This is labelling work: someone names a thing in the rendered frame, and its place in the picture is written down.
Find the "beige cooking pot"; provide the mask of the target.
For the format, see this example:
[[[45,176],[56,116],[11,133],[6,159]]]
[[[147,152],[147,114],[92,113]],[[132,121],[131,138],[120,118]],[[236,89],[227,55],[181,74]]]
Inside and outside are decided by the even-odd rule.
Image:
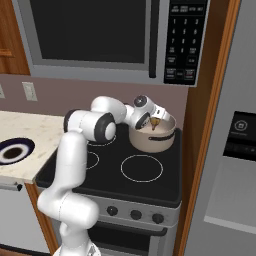
[[[155,129],[151,123],[142,129],[129,129],[130,143],[138,150],[147,153],[158,153],[169,149],[175,139],[176,119],[170,116],[168,121],[161,120]]]

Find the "wooden side panel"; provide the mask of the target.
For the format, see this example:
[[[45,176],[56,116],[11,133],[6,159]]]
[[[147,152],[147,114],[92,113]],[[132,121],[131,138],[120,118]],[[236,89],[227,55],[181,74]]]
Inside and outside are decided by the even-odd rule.
[[[182,206],[173,256],[184,256],[241,0],[211,0],[198,84],[188,90],[182,132]]]

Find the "black hob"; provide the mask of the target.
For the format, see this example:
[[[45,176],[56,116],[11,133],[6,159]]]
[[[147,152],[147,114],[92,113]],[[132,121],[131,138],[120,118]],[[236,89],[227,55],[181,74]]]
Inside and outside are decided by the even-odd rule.
[[[74,191],[176,208],[182,197],[181,138],[177,129],[168,150],[146,153],[132,146],[128,127],[121,124],[111,142],[88,144],[86,179]]]

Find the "silver fridge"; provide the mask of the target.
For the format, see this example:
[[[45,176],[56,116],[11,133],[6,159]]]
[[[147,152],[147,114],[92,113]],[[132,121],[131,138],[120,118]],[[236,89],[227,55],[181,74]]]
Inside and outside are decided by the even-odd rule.
[[[256,256],[256,0],[241,0],[184,256]]]

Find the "silver microwave oven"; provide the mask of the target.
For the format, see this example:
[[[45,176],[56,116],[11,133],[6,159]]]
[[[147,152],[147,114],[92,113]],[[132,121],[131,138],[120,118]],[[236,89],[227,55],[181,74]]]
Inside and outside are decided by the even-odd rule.
[[[151,0],[12,0],[33,77],[195,87],[211,0],[160,0],[149,77]]]

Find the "oven door with dark window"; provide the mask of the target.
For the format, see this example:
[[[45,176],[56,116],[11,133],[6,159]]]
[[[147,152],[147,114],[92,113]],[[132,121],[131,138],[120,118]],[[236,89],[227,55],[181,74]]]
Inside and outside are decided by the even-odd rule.
[[[158,256],[160,239],[165,236],[148,236],[114,229],[93,227],[91,240],[100,251],[109,256]]]

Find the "blue and white plate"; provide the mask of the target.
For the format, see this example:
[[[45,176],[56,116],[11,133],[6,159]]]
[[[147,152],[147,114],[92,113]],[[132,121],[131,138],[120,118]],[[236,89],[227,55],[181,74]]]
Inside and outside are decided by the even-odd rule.
[[[0,165],[10,165],[24,160],[35,149],[29,138],[11,138],[0,142]]]

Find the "white dishwasher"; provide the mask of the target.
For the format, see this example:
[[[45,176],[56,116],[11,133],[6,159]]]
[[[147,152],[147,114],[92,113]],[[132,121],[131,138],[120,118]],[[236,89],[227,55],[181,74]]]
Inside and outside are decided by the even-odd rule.
[[[50,253],[26,188],[21,184],[0,183],[0,244]]]

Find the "wooden cupboard frame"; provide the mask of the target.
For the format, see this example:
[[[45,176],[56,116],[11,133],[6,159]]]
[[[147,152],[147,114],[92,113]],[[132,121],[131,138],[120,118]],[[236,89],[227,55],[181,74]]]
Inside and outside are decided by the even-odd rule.
[[[50,218],[47,217],[42,212],[40,212],[37,207],[37,200],[39,198],[38,188],[35,183],[26,183],[25,187],[30,198],[31,204],[33,206],[34,212],[36,214],[38,223],[43,232],[43,236],[45,238],[50,254],[53,255],[58,249],[58,242]]]

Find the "wooden wall cupboard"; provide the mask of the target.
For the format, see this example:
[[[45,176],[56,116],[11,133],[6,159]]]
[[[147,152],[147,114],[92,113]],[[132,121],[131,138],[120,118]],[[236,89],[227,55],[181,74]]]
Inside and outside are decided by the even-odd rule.
[[[0,0],[0,74],[30,74],[11,0]]]

